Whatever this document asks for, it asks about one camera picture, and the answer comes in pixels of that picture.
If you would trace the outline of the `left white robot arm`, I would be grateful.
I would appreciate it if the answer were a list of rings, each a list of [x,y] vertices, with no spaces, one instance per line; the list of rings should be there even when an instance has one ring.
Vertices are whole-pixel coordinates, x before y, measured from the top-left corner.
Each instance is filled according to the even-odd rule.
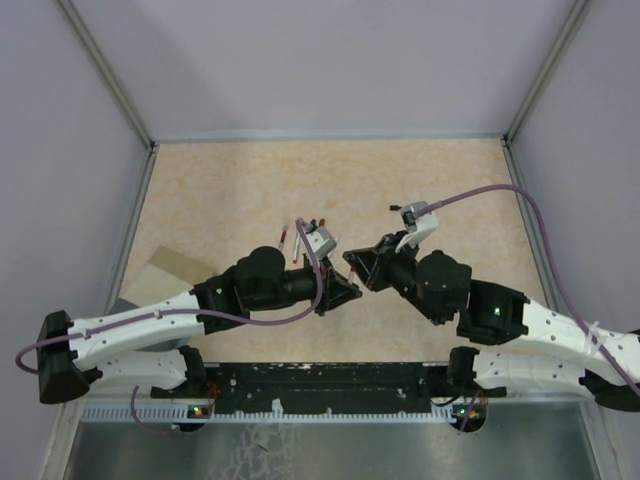
[[[85,319],[73,319],[64,310],[50,313],[36,342],[17,354],[16,364],[37,376],[45,405],[76,400],[116,378],[194,397],[208,384],[195,352],[180,348],[162,361],[150,347],[253,325],[254,312],[308,302],[306,310],[283,319],[289,324],[361,296],[330,260],[306,259],[303,267],[288,270],[279,250],[262,246],[222,274],[156,304]]]

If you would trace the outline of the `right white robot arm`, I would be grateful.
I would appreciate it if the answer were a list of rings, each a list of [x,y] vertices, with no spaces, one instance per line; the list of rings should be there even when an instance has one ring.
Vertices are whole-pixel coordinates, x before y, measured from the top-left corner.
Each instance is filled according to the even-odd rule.
[[[372,292],[394,289],[435,325],[458,322],[447,384],[466,396],[569,393],[622,412],[639,409],[639,335],[577,322],[524,293],[475,280],[440,250],[423,258],[398,234],[343,258]]]

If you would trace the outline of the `red capped white pen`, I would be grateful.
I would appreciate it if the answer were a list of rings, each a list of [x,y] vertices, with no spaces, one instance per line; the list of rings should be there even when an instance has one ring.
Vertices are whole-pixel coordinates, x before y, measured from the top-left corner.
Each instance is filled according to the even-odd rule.
[[[293,253],[292,253],[292,263],[297,265],[299,259],[299,251],[300,251],[300,234],[296,233],[294,245],[293,245]]]

